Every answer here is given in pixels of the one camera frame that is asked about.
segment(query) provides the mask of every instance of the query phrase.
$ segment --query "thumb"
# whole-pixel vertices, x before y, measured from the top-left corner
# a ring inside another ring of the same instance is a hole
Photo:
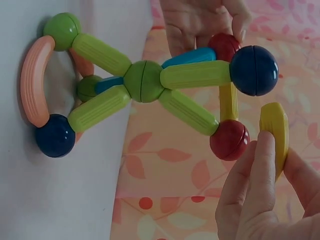
[[[232,32],[234,37],[242,43],[246,36],[246,30],[252,21],[249,9],[243,0],[223,0],[222,4],[232,16]]]

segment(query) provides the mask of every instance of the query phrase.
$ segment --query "curved yellow magnetic piece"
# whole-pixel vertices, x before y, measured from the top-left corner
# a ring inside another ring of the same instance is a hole
[[[282,173],[289,150],[288,117],[278,102],[271,102],[261,108],[260,131],[268,131],[275,139],[275,180]]]
[[[125,86],[113,86],[74,109],[68,122],[76,133],[84,132],[123,109],[130,99]]]
[[[158,100],[171,114],[201,134],[211,136],[218,129],[215,116],[178,90],[165,89]]]
[[[222,86],[231,82],[229,63],[222,60],[168,66],[160,73],[167,89]]]
[[[219,86],[220,122],[238,120],[238,98],[235,85],[230,82]]]
[[[89,34],[80,33],[74,39],[72,48],[78,55],[114,76],[123,77],[132,64],[126,55]]]

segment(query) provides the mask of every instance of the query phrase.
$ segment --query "red dot pattern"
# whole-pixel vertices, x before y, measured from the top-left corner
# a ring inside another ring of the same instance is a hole
[[[139,200],[139,207],[143,210],[149,210],[150,208],[152,208],[153,204],[154,202],[150,197],[142,197]]]
[[[194,203],[201,203],[206,199],[205,196],[192,196],[191,201]]]

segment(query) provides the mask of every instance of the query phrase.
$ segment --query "finger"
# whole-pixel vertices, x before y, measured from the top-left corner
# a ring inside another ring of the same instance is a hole
[[[259,239],[272,240],[318,240],[320,237],[320,213],[306,217],[294,224],[279,224],[265,231]]]
[[[219,239],[234,240],[237,234],[256,144],[256,141],[252,141],[248,145],[245,153],[234,164],[224,183],[215,211]]]
[[[183,33],[177,26],[167,24],[166,37],[172,57],[195,49],[195,36]]]
[[[244,202],[256,145],[256,141],[250,142],[244,154],[234,164],[225,180],[217,209]]]
[[[306,209],[310,201],[320,193],[320,175],[292,149],[289,150],[283,171]]]
[[[249,9],[243,0],[223,0],[222,4],[232,16],[231,26],[234,37],[242,43],[252,20]]]
[[[275,138],[267,131],[259,133],[254,161],[251,167],[249,187],[241,217],[244,221],[275,206]]]

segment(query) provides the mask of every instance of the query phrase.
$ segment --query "curved pink magnetic piece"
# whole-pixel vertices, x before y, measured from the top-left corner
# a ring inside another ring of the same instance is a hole
[[[44,92],[44,74],[48,60],[55,48],[51,36],[40,37],[31,47],[23,63],[20,94],[26,117],[38,128],[49,120]]]
[[[83,78],[94,74],[95,67],[92,62],[78,55],[72,48],[69,49],[69,52],[72,55],[77,71]]]

